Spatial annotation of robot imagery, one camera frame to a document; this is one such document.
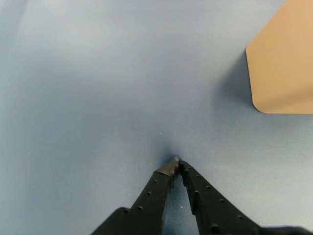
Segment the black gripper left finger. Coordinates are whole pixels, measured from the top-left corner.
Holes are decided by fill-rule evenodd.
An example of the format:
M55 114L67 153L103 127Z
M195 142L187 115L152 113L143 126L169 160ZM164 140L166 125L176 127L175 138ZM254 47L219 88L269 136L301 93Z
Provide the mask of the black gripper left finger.
M179 158L173 157L155 170L131 208L115 210L93 235L160 235L165 208L179 173Z

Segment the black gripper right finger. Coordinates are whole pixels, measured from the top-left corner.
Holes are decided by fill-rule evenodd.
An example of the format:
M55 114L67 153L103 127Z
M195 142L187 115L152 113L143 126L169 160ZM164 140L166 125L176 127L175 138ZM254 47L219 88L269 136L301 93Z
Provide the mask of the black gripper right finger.
M190 164L181 161L179 173L186 187L192 215L201 235L259 235L261 227L246 217Z

